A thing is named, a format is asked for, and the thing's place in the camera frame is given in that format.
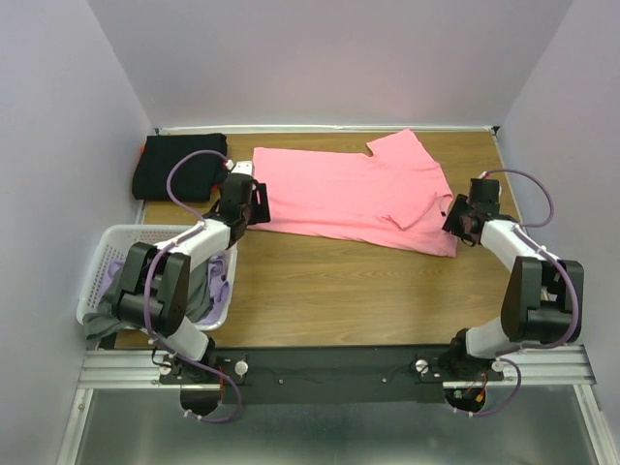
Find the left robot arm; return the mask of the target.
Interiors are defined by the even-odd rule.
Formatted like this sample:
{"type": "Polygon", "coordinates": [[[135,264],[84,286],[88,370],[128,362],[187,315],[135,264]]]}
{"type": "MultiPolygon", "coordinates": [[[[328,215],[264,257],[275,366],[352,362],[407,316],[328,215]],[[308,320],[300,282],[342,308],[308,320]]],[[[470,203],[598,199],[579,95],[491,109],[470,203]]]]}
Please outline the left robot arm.
{"type": "Polygon", "coordinates": [[[214,373],[215,343],[186,316],[191,273],[233,248],[248,227],[269,221],[266,185],[250,174],[230,174],[220,199],[193,228],[160,245],[132,245],[120,269],[112,316],[144,329],[182,358],[181,370],[191,381],[207,381],[214,373]]]}

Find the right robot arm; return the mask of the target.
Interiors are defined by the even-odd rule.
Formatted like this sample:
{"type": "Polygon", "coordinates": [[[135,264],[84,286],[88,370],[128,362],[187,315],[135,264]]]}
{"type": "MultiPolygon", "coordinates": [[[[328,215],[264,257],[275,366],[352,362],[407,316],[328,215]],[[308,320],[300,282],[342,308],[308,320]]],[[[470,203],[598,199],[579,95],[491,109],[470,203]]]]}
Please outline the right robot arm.
{"type": "Polygon", "coordinates": [[[444,355],[452,377],[465,380],[493,359],[520,349],[548,350],[581,332],[584,268],[532,239],[526,227],[500,212],[500,181],[488,171],[458,195],[443,230],[493,253],[511,273],[500,315],[457,332],[444,355]]]}

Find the pink t shirt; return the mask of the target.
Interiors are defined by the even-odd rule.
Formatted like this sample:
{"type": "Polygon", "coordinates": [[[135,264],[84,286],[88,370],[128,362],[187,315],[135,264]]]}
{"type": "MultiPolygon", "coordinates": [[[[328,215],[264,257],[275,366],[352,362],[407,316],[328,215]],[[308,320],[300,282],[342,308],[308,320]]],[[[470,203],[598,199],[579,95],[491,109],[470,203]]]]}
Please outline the pink t shirt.
{"type": "Polygon", "coordinates": [[[368,142],[368,154],[257,147],[271,219],[263,231],[360,241],[453,258],[443,225],[453,194],[410,130],[368,142]]]}

